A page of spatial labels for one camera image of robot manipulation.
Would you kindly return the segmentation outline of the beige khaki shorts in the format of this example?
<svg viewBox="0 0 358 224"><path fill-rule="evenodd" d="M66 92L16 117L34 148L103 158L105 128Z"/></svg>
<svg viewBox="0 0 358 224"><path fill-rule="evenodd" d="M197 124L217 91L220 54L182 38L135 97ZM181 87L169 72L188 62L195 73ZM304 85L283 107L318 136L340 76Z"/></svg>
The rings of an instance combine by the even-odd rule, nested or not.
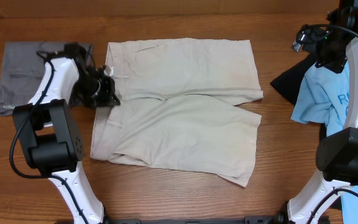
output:
<svg viewBox="0 0 358 224"><path fill-rule="evenodd" d="M120 105L96 110L90 155L116 164L204 172L245 187L263 98L249 40L111 42Z"/></svg>

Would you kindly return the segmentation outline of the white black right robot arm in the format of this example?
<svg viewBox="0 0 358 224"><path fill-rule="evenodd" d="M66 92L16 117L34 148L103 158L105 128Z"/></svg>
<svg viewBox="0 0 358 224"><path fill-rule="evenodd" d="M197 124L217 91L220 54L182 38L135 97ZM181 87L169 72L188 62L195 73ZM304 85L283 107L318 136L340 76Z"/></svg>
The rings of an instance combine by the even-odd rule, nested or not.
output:
<svg viewBox="0 0 358 224"><path fill-rule="evenodd" d="M340 1L328 24L303 25L292 49L317 58L318 67L339 73L349 66L349 109L342 131L318 145L316 171L301 192L287 201L274 223L329 223L323 213L343 194L358 198L358 1Z"/></svg>

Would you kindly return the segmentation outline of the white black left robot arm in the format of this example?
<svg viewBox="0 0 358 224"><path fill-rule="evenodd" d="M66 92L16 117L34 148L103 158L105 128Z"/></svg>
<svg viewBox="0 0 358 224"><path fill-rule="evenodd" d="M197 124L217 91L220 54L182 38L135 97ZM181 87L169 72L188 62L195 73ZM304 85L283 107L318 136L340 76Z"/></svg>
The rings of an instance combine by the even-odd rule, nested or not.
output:
<svg viewBox="0 0 358 224"><path fill-rule="evenodd" d="M16 134L9 151L11 168L26 179L51 181L74 223L112 223L86 177L85 147L69 107L73 97L91 109L119 106L111 69L88 65L90 50L77 42L37 55L45 74L29 102L12 112Z"/></svg>

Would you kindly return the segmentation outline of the light blue printed t-shirt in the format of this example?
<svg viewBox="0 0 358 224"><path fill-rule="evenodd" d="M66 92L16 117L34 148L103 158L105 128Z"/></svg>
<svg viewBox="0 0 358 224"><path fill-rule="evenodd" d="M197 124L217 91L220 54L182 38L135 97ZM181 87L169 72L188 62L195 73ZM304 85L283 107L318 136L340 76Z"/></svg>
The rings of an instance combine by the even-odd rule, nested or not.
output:
<svg viewBox="0 0 358 224"><path fill-rule="evenodd" d="M312 65L301 81L291 119L299 123L323 123L326 135L342 130L349 105L349 66L341 73ZM341 196L343 223L358 224L358 198Z"/></svg>

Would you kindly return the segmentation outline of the black garment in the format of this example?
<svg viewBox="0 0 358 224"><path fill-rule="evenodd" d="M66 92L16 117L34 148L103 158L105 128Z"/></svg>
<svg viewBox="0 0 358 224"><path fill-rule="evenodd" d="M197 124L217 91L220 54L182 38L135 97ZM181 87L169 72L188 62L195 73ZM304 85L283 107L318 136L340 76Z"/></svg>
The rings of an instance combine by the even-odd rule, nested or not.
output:
<svg viewBox="0 0 358 224"><path fill-rule="evenodd" d="M270 85L286 99L293 106L296 105L299 92L301 92L301 103L300 106L294 107L295 109L295 121L299 123L306 124L307 121L302 121L301 117L312 107L312 105L317 105L324 103L324 101L316 100L312 94L312 91L307 83L305 83L306 88L302 91L303 78L305 73L310 67L314 67L316 63L316 58L312 55L307 56L304 60L298 62L292 68L283 72L277 78L270 82Z"/></svg>

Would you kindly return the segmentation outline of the folded grey cloth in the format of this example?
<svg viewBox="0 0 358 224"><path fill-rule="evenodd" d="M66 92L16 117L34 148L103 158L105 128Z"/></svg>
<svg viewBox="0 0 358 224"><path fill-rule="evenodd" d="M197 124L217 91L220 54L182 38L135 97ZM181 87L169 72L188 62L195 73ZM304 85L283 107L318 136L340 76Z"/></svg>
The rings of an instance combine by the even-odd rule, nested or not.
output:
<svg viewBox="0 0 358 224"><path fill-rule="evenodd" d="M65 42L6 42L0 74L0 116L12 114L35 95L44 73L44 60L37 51L55 52Z"/></svg>

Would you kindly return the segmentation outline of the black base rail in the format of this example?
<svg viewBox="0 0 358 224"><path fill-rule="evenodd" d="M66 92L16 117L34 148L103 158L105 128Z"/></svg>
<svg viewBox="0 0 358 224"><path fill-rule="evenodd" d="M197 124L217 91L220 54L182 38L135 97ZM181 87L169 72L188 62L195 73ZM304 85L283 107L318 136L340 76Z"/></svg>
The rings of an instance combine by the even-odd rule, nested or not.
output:
<svg viewBox="0 0 358 224"><path fill-rule="evenodd" d="M244 218L222 218L201 220L139 220L121 219L112 220L107 218L103 224L284 224L288 221L284 216L246 216Z"/></svg>

